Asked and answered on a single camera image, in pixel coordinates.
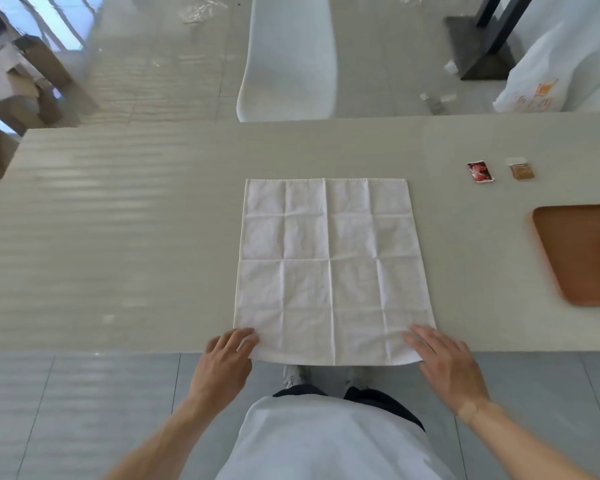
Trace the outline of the person's left hand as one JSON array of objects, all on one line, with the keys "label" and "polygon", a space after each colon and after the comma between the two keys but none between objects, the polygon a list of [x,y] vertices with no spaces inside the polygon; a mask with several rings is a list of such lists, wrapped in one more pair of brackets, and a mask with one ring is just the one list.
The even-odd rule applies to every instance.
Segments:
[{"label": "person's left hand", "polygon": [[250,357],[237,354],[241,342],[257,336],[253,328],[232,329],[211,339],[194,371],[187,400],[197,409],[218,414],[241,392],[251,373]]}]

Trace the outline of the person's right hand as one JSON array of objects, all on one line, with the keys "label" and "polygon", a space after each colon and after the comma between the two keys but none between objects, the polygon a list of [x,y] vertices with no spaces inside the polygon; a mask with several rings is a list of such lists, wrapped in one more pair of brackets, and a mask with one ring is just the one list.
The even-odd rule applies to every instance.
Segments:
[{"label": "person's right hand", "polygon": [[468,346],[428,325],[413,325],[431,347],[428,365],[419,367],[433,391],[454,414],[467,401],[490,401],[486,382]]}]

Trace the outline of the white cloth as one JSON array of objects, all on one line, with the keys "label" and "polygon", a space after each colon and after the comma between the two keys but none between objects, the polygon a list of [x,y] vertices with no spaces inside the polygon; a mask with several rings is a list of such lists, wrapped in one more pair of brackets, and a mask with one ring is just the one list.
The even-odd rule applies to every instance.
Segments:
[{"label": "white cloth", "polygon": [[233,326],[252,359],[407,365],[414,324],[436,327],[407,180],[246,181]]}]

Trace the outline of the person's right forearm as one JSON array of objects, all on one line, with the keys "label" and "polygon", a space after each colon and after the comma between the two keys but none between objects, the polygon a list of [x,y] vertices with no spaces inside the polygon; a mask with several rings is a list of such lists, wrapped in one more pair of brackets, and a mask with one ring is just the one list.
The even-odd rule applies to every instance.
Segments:
[{"label": "person's right forearm", "polygon": [[598,480],[488,402],[467,425],[512,480]]}]

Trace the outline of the person's left forearm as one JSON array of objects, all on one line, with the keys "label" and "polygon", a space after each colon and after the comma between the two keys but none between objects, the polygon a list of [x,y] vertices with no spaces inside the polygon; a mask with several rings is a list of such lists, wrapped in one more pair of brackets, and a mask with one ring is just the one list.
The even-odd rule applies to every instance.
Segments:
[{"label": "person's left forearm", "polygon": [[165,423],[102,480],[179,480],[201,435],[227,403],[188,397]]}]

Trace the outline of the grey shoe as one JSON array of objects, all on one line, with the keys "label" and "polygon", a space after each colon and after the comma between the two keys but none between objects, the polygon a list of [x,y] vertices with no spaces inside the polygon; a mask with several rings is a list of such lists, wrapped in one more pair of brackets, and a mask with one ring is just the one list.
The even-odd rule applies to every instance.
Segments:
[{"label": "grey shoe", "polygon": [[356,388],[364,390],[369,388],[371,368],[368,366],[352,366],[347,369],[345,389]]},{"label": "grey shoe", "polygon": [[289,389],[296,386],[311,385],[310,367],[307,365],[284,365],[283,385],[285,389]]}]

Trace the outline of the black trousers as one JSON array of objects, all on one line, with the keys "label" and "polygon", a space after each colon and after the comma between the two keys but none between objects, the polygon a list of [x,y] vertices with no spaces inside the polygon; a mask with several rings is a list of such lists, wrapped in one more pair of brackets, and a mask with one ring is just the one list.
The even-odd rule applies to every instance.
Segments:
[{"label": "black trousers", "polygon": [[[273,397],[285,397],[285,396],[302,396],[302,395],[320,395],[325,397],[333,398],[312,384],[300,384],[285,388],[279,392],[273,394]],[[341,398],[345,401],[350,401],[358,404],[365,404],[373,406],[378,409],[382,409],[391,414],[394,414],[400,418],[410,421],[425,431],[423,423],[404,407],[400,402],[385,394],[380,390],[376,390],[368,387],[357,387],[356,385],[350,385],[346,387],[344,396]]]}]

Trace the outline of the white shirt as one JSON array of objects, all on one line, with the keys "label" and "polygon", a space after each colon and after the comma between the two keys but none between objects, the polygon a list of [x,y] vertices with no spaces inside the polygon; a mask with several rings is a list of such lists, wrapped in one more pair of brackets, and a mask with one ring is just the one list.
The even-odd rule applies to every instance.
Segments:
[{"label": "white shirt", "polygon": [[248,410],[216,480],[455,480],[420,426],[321,395],[268,396]]}]

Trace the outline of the red sauce sachet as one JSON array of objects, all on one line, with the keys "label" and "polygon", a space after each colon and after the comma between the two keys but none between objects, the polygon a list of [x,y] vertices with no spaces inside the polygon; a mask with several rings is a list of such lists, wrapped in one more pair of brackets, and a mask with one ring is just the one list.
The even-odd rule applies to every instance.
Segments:
[{"label": "red sauce sachet", "polygon": [[466,164],[474,183],[485,184],[494,182],[495,179],[492,176],[486,161],[474,161]]}]

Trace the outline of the orange-brown tray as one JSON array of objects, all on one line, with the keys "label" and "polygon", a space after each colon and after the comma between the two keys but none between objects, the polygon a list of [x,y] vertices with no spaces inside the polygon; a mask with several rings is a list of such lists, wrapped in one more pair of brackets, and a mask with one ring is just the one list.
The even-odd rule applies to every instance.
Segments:
[{"label": "orange-brown tray", "polygon": [[542,206],[531,221],[564,300],[600,306],[600,204]]}]

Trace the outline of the small grey floor scrap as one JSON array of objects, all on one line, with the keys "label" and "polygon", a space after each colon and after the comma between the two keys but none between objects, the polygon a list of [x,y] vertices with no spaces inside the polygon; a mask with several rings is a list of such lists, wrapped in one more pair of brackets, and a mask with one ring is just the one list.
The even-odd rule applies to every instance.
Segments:
[{"label": "small grey floor scrap", "polygon": [[454,114],[457,101],[456,93],[429,94],[421,93],[420,99],[433,116],[446,116]]}]

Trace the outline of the white plastic chair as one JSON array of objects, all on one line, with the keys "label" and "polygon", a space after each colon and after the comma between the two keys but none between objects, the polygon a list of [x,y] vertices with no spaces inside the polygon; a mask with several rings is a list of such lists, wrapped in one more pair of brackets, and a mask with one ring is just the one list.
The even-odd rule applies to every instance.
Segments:
[{"label": "white plastic chair", "polygon": [[332,119],[337,92],[329,0],[253,0],[240,122]]}]

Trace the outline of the black metal table stand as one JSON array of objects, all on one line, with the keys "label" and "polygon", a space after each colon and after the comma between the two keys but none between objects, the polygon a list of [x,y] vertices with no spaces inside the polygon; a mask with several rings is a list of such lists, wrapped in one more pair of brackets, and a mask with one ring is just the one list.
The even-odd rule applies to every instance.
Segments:
[{"label": "black metal table stand", "polygon": [[509,0],[500,16],[502,0],[483,0],[472,16],[446,16],[457,76],[462,81],[507,80],[515,66],[507,40],[533,0]]}]

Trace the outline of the white plastic bag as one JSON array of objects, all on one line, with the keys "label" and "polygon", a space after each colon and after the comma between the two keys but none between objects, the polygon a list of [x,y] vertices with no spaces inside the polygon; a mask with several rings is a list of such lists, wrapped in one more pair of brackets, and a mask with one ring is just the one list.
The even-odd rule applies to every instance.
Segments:
[{"label": "white plastic bag", "polygon": [[600,51],[600,28],[590,35],[573,20],[547,31],[509,72],[495,112],[561,112],[577,67]]}]

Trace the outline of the clear plastic wrap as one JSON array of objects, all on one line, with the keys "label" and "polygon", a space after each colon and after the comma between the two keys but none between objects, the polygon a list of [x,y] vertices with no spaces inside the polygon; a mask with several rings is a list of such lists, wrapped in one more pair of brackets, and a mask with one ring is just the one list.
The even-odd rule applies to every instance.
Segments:
[{"label": "clear plastic wrap", "polygon": [[183,0],[176,15],[184,25],[202,25],[210,21],[229,24],[238,0]]}]

